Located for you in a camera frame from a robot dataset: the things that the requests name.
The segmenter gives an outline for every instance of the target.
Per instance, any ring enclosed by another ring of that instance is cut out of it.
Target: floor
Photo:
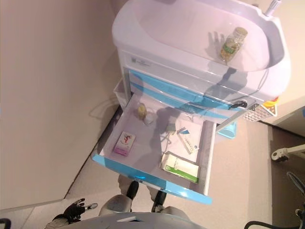
[[[286,178],[287,171],[305,180],[305,162],[292,157],[284,163],[270,160],[270,152],[281,147],[305,143],[305,139],[265,124],[238,121],[233,140],[217,136],[214,145],[209,196],[211,205],[167,195],[165,206],[183,210],[189,218],[207,229],[242,229],[251,220],[273,222],[279,226],[295,226],[294,214],[301,207],[301,194]],[[105,131],[107,136],[114,124]],[[104,137],[93,153],[98,153]],[[89,158],[69,190],[66,199],[48,205],[2,213],[12,219],[14,229],[44,228],[57,214],[79,198],[99,207],[82,215],[82,219],[97,216],[100,207],[119,194],[118,174]],[[133,201],[133,211],[150,211],[153,203],[145,185],[140,184]]]

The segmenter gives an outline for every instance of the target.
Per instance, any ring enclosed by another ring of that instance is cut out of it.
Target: blue stripe
[[[105,158],[104,156],[95,154],[92,159],[97,163],[117,172],[122,175],[129,177],[130,179],[143,180],[150,184],[156,185],[161,188],[163,192],[182,197],[185,199],[191,199],[193,201],[202,203],[202,204],[211,204],[212,198],[195,192],[193,190],[187,189],[180,185],[174,184],[172,182],[160,179],[158,177],[152,176],[150,174],[144,173],[135,168],[123,165],[116,161]]]
[[[203,96],[201,94],[192,92],[188,89],[184,89],[184,88],[181,88],[174,84],[158,80],[156,78],[136,72],[134,70],[130,70],[130,72],[133,73],[133,75],[135,77],[148,83],[149,85],[153,86],[154,88],[157,88],[158,90],[168,93],[177,98],[184,99],[186,101],[192,102],[192,103],[194,103],[196,105],[200,105],[200,106],[218,108],[218,109],[222,109],[222,110],[230,109],[230,105],[228,105],[228,104],[225,104],[220,101]]]
[[[198,107],[195,107],[195,106],[192,106],[190,104],[185,104],[185,103],[182,103],[178,100],[175,100],[175,99],[172,99],[168,96],[165,96],[163,94],[160,94],[160,93],[157,93],[153,90],[150,90],[148,88],[145,88],[145,87],[142,87],[140,85],[137,85],[135,83],[130,83],[132,86],[138,88],[139,90],[141,90],[142,92],[148,94],[149,96],[161,101],[161,102],[164,102],[168,105],[171,105],[177,109],[180,109],[182,111],[185,111],[185,112],[189,112],[189,113],[192,113],[192,114],[200,114],[200,115],[203,115],[203,116],[208,116],[208,117],[213,117],[213,118],[223,118],[223,119],[227,119],[228,117],[227,116],[224,116],[224,115],[221,115],[221,114],[217,114],[217,113],[214,113],[214,112],[211,112],[211,111],[207,111],[207,110],[204,110],[204,109],[200,109]]]

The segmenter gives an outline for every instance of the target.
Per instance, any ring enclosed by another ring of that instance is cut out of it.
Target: black cable
[[[297,226],[297,227],[289,227],[289,228],[282,228],[282,227],[273,226],[271,224],[267,224],[267,223],[263,223],[263,222],[259,222],[259,221],[250,221],[250,222],[248,222],[245,225],[244,229],[248,229],[252,225],[258,225],[258,226],[262,226],[262,227],[266,227],[266,228],[270,228],[270,229],[299,229],[299,226]]]
[[[9,219],[6,219],[6,218],[0,219],[0,224],[2,224],[2,223],[5,224],[4,229],[10,229],[11,222]]]

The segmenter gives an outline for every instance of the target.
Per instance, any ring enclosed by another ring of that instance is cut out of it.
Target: glass jar
[[[247,30],[244,28],[236,27],[234,32],[228,36],[220,51],[220,57],[225,63],[228,63],[235,56],[247,34]]]

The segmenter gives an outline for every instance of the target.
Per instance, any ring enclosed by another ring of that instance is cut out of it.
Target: metal stand
[[[295,156],[300,157],[301,159],[305,159],[305,144],[300,146],[295,146],[291,148],[281,148],[275,150],[271,154],[271,159],[276,162],[286,161],[289,159],[289,155],[293,154]]]

